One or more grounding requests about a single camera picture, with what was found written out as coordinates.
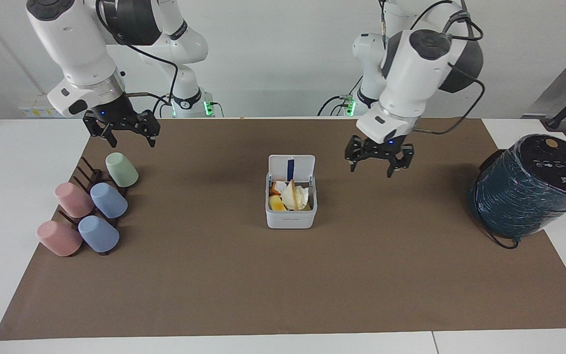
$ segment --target green led light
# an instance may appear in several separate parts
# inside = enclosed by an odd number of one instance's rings
[[[355,114],[355,106],[357,106],[357,102],[351,101],[346,108],[346,115],[352,117]]]
[[[207,101],[204,102],[204,111],[207,115],[213,114],[213,107],[211,107],[211,103],[208,103]]]

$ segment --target green cup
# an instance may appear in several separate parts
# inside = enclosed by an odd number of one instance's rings
[[[106,156],[106,169],[117,186],[122,188],[132,186],[139,179],[139,172],[121,152]]]

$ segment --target plastic wrap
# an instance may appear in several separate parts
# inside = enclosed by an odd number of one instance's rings
[[[469,192],[471,208],[499,236],[521,238],[566,213],[566,142],[528,135],[503,152]]]

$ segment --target box lid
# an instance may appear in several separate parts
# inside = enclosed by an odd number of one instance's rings
[[[309,181],[314,175],[314,155],[270,155],[268,171],[275,181]]]

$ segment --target yellow dot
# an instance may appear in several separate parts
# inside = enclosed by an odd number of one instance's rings
[[[545,143],[547,144],[547,146],[549,146],[550,148],[557,148],[558,147],[558,142],[555,141],[554,139],[546,139]]]

